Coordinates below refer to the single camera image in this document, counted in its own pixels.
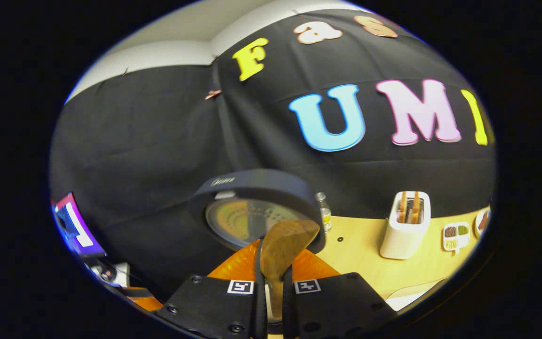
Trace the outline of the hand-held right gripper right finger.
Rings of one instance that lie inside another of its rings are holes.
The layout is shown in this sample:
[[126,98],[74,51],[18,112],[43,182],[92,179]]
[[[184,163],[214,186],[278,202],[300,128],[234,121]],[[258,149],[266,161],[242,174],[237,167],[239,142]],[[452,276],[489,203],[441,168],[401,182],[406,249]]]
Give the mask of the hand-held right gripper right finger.
[[340,274],[309,250],[284,275],[283,339],[359,339],[394,318],[359,273]]

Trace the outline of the white toaster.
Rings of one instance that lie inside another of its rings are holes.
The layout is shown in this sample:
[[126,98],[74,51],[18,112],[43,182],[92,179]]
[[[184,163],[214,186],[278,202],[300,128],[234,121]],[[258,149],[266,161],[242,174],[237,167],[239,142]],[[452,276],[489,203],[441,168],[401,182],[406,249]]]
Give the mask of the white toaster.
[[396,193],[391,202],[385,234],[379,247],[379,255],[385,259],[407,260],[413,257],[430,229],[431,203],[430,196],[425,192],[419,193],[422,200],[419,224],[413,225],[409,223],[409,213],[411,212],[415,191],[406,191],[408,212],[405,223],[396,221],[401,192]]

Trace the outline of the white round plate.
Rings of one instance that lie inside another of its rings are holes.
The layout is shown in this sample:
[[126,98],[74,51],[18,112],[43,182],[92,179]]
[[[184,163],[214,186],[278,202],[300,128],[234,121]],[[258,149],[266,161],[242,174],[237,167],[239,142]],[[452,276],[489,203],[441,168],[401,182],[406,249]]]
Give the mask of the white round plate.
[[490,208],[485,208],[480,210],[474,219],[473,230],[477,238],[480,238],[486,230],[487,225],[490,223],[491,219],[491,210]]

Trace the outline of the white divided bean dish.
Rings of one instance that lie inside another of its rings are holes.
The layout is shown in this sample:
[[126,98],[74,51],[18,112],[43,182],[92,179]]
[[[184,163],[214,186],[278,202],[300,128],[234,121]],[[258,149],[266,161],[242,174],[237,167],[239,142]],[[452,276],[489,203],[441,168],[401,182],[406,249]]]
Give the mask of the white divided bean dish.
[[443,250],[460,253],[470,242],[470,225],[467,222],[450,223],[443,227],[442,247]]

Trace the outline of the small glass bottle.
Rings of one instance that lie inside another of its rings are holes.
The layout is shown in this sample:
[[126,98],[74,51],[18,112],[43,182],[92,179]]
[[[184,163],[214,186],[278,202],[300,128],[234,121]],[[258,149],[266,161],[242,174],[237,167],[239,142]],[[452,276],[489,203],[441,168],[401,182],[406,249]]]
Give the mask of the small glass bottle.
[[319,209],[322,216],[323,230],[325,233],[328,233],[333,227],[331,220],[331,217],[333,215],[331,212],[331,208],[327,202],[327,196],[323,192],[318,192],[315,194],[315,197],[319,204]]

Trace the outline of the clear plastic container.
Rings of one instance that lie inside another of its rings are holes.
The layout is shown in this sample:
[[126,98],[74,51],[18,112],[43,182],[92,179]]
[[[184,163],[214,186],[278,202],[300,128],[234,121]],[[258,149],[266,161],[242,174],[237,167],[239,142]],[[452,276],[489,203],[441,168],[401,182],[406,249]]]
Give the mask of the clear plastic container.
[[435,285],[444,283],[448,280],[448,277],[412,285],[409,287],[400,288],[392,292],[386,299],[385,302],[394,310],[400,311],[405,307],[409,306],[411,303],[415,302],[417,299],[421,298],[424,294],[432,290]]

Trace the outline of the wooden spoon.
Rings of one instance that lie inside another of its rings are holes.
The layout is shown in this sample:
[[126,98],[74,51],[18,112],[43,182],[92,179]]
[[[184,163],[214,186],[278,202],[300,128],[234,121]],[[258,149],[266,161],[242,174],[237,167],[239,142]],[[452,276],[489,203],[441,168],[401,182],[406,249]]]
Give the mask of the wooden spoon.
[[260,270],[269,286],[273,320],[282,319],[284,275],[295,258],[316,238],[319,225],[312,220],[276,223],[262,240]]

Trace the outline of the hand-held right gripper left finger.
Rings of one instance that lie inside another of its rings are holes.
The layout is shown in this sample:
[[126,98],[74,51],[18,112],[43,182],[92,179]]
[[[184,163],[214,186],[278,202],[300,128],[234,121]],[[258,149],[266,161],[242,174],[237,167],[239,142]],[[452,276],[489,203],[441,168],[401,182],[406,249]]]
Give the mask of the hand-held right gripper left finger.
[[156,316],[196,339],[268,339],[264,278],[260,272],[260,241],[243,253],[254,255],[249,279],[219,279],[193,274]]

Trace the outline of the dark grey rice cooker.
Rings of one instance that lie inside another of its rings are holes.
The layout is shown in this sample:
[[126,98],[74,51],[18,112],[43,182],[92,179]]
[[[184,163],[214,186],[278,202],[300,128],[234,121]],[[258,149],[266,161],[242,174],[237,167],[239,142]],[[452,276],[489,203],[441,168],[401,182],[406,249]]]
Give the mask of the dark grey rice cooker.
[[264,237],[280,221],[311,220],[319,234],[308,245],[312,253],[326,246],[322,214],[305,180],[289,172],[250,169],[215,176],[189,199],[192,219],[217,242],[238,251]]

